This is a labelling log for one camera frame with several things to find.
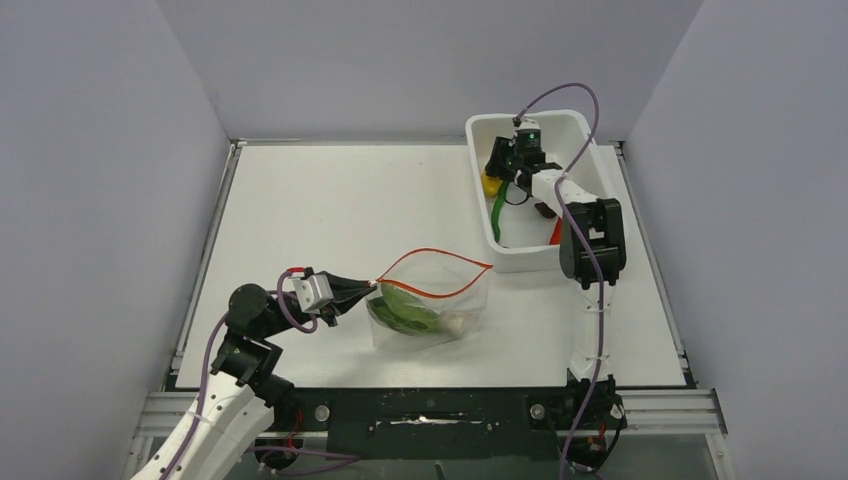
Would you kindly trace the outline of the clear orange zip bag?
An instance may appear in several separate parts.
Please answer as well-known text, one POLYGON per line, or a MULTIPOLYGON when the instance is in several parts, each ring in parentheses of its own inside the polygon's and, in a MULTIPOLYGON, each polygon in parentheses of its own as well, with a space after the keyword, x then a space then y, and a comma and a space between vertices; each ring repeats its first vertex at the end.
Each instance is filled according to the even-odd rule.
POLYGON ((373 280, 377 289, 365 298, 376 296, 381 284, 390 284, 419 297, 429 309, 443 312, 478 312, 478 326, 460 338, 441 334, 407 336, 377 324, 367 307, 373 346, 377 350, 414 352, 448 342, 459 341, 476 332, 488 305, 489 277, 493 266, 458 253, 421 247, 393 262, 373 280))

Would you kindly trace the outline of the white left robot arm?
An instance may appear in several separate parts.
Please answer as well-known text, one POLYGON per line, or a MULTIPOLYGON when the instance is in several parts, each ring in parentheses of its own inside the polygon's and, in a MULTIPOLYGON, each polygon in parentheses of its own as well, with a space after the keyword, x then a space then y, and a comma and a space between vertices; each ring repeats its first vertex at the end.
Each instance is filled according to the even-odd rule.
POLYGON ((272 337, 314 333, 374 292, 374 280, 310 267, 285 270, 275 289, 249 283, 234 290, 213 327, 191 405, 137 479, 222 479, 286 407, 294 384, 275 374, 283 350, 272 337))

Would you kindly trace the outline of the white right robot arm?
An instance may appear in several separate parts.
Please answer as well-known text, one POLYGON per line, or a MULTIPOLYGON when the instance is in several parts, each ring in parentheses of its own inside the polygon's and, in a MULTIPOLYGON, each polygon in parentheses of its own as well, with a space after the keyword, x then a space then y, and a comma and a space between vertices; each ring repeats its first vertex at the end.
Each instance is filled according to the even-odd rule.
POLYGON ((558 218, 558 264, 586 298, 575 315, 568 381, 592 386, 609 380, 607 289, 616 285, 627 261, 621 203, 589 192, 558 163, 549 162, 538 127, 519 127, 510 138, 494 139, 481 186, 493 200, 489 222, 496 241, 501 238, 501 210, 508 203, 510 186, 537 200, 549 217, 558 218))

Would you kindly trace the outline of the green leafy vegetable toy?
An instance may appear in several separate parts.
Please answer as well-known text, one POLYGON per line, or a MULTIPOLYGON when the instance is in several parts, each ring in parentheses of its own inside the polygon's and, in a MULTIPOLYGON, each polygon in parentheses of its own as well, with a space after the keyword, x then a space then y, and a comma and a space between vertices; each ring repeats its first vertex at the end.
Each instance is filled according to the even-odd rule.
POLYGON ((418 336, 440 332, 439 314, 419 297, 394 285, 381 284, 366 307, 377 324, 397 333, 418 336))

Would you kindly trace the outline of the yellow corn toy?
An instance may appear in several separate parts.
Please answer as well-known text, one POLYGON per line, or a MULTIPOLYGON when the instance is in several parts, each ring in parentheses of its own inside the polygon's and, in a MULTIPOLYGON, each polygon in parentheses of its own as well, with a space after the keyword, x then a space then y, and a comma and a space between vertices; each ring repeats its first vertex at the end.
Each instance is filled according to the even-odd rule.
POLYGON ((486 198, 496 198, 503 181, 498 177, 481 175, 481 189, 486 198))

